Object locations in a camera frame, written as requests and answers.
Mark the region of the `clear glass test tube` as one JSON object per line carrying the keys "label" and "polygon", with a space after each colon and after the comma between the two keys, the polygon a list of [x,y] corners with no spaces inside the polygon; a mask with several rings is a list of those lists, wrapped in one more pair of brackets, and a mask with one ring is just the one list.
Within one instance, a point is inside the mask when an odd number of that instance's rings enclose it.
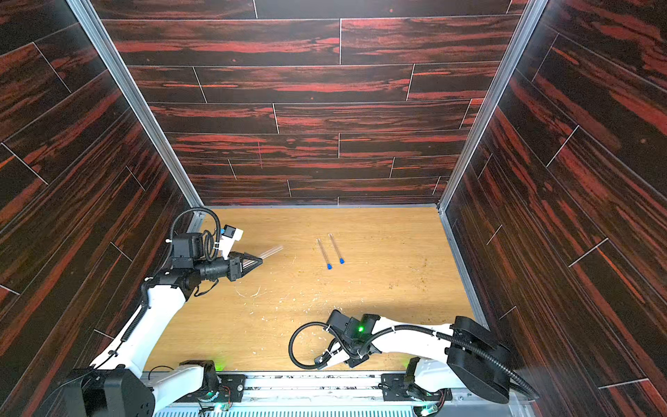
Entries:
{"label": "clear glass test tube", "polygon": [[333,248],[335,249],[335,253],[336,253],[338,259],[339,259],[339,258],[343,258],[342,253],[340,252],[339,246],[338,246],[337,242],[335,241],[335,237],[334,237],[334,235],[331,234],[331,233],[329,233],[328,236],[329,236],[329,239],[330,239],[330,241],[331,241],[331,243],[332,243],[332,245],[333,245]]}

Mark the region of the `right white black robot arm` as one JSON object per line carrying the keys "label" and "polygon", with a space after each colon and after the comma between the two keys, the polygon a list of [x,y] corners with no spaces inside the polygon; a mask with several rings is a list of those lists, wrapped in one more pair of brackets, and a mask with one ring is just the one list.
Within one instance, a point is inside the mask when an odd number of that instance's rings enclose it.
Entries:
{"label": "right white black robot arm", "polygon": [[422,391],[465,388],[483,400],[509,403],[511,377],[507,373],[480,354],[437,337],[443,334],[469,343],[509,367],[508,347],[468,317],[458,316],[452,324],[415,325],[377,314],[364,314],[358,320],[335,310],[325,330],[338,337],[314,360],[319,369],[340,363],[354,368],[373,354],[410,354],[413,361],[407,382]]}

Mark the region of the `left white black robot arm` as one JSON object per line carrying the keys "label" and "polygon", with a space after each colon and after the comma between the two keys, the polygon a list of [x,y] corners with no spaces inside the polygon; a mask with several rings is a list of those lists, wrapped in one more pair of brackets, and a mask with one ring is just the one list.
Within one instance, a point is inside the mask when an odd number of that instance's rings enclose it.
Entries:
{"label": "left white black robot arm", "polygon": [[215,236],[188,233],[168,240],[170,265],[147,278],[141,302],[121,333],[87,368],[73,370],[60,389],[69,416],[153,416],[175,401],[229,399],[210,360],[188,360],[162,376],[143,371],[164,330],[202,283],[237,281],[262,258],[232,251],[242,232],[226,227]]}

